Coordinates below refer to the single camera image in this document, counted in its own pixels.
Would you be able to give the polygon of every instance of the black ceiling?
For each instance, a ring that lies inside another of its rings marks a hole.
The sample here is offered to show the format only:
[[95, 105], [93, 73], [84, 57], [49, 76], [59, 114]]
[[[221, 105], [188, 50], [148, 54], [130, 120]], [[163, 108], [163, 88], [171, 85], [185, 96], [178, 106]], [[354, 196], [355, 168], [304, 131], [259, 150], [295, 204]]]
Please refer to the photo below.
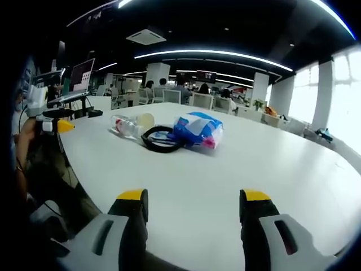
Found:
[[[67, 27], [74, 19], [108, 1], [74, 2], [62, 1], [61, 16], [46, 26], [47, 39], [65, 41], [70, 65], [84, 61], [90, 50], [95, 51], [95, 68], [118, 63], [104, 72], [145, 71], [148, 63], [196, 58], [237, 62], [287, 77], [290, 73], [278, 67], [234, 56], [188, 53], [134, 57], [165, 50], [209, 49], [254, 55], [296, 71], [355, 43], [333, 17], [311, 0], [132, 0], [121, 9], [117, 8], [117, 3], [105, 6]], [[353, 8], [357, 7], [346, 1], [327, 1], [327, 4], [359, 37], [358, 18], [351, 16]], [[126, 40], [147, 26], [158, 29], [167, 41], [144, 46]], [[256, 71], [241, 65], [204, 60], [165, 63], [171, 65], [172, 72], [205, 69], [253, 78]], [[277, 78], [279, 76], [272, 75], [271, 81]]]

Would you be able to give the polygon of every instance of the plastic bottle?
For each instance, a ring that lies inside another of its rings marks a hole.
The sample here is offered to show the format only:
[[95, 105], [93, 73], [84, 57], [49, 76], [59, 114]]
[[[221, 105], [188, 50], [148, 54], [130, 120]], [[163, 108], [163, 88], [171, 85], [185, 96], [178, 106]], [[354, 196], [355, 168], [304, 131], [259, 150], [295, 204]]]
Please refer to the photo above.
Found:
[[138, 139], [145, 132], [143, 126], [137, 124], [136, 118], [113, 115], [111, 118], [112, 130], [127, 138]]

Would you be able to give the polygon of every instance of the desk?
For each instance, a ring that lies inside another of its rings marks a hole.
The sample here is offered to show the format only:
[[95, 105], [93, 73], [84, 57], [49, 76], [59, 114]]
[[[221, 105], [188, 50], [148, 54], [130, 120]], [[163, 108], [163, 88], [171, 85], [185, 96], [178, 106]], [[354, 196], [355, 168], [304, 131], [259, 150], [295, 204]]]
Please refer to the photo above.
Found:
[[[110, 133], [113, 114], [150, 112], [156, 124], [206, 112], [224, 123], [212, 155], [180, 149], [151, 152]], [[107, 213], [118, 194], [147, 188], [147, 250], [189, 270], [243, 270], [239, 190], [268, 194], [331, 255], [358, 230], [361, 176], [339, 154], [314, 142], [254, 121], [174, 103], [149, 104], [78, 119], [61, 134], [65, 153], [81, 185]]]

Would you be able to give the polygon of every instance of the blue object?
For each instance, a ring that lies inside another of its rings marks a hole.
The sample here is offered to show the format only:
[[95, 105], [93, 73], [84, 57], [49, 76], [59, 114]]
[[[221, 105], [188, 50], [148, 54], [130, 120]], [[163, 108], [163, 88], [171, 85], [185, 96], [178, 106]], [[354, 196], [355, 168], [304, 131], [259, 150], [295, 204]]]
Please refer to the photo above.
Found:
[[186, 139], [189, 145], [216, 148], [223, 134], [223, 122], [202, 112], [191, 112], [179, 117], [169, 138]]

